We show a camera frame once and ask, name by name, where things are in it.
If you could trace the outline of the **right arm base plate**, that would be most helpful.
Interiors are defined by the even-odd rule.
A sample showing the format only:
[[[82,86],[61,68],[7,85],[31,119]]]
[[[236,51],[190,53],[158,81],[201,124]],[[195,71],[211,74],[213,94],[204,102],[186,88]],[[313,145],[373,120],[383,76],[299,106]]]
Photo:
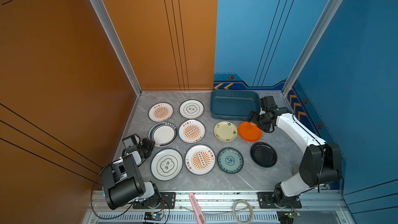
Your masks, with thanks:
[[[259,206],[261,209],[266,208],[302,208],[300,198],[296,197],[286,197],[279,193],[274,192],[258,192],[257,193]]]

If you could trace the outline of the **cream yellow plate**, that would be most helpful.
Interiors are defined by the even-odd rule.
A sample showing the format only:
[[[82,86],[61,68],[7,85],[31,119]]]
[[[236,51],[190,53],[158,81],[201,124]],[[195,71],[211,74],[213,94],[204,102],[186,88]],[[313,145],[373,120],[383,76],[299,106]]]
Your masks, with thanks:
[[[214,135],[222,142],[232,142],[238,136],[238,129],[229,121],[221,121],[215,125]]]

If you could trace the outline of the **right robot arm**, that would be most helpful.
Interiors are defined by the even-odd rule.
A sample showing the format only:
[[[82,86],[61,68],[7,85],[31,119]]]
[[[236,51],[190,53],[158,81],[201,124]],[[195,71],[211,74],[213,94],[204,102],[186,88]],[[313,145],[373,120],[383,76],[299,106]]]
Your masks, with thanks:
[[[257,127],[270,133],[275,127],[283,130],[302,150],[303,157],[298,172],[291,178],[277,183],[270,201],[283,208],[290,206],[299,195],[342,179],[342,155],[340,147],[328,143],[304,126],[286,108],[274,107],[260,113],[251,111],[247,118]]]

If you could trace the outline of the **white flower plate back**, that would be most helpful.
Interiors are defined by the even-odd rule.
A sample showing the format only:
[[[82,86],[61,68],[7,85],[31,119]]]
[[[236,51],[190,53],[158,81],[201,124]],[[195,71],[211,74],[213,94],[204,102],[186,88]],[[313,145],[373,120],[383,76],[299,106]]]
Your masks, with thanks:
[[[187,119],[196,119],[204,112],[204,105],[198,100],[184,101],[179,108],[182,117]]]

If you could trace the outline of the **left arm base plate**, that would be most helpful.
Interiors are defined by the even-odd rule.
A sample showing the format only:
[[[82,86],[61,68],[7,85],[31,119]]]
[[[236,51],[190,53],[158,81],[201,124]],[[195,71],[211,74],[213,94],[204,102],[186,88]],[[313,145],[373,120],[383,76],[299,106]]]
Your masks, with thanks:
[[[160,196],[155,194],[150,199],[143,202],[136,201],[133,204],[133,209],[159,209],[163,207],[164,203],[166,210],[174,209],[176,203],[176,192],[160,192]]]

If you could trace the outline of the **white green-rimmed plate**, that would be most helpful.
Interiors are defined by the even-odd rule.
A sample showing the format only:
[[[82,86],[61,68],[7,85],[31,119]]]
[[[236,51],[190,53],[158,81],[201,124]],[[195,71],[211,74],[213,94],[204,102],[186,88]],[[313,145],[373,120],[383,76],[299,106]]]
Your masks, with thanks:
[[[149,139],[155,142],[156,147],[165,147],[172,144],[177,136],[177,127],[170,122],[158,123],[149,131]]]

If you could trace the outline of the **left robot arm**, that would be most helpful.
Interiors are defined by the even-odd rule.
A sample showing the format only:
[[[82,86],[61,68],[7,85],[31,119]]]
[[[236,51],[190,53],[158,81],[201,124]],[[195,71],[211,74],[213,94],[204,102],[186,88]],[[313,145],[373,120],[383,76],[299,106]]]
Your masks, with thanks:
[[[105,199],[108,207],[115,210],[129,203],[156,208],[161,194],[151,181],[145,182],[139,166],[145,162],[155,147],[155,142],[136,134],[122,140],[125,149],[122,157],[107,165],[101,172]]]

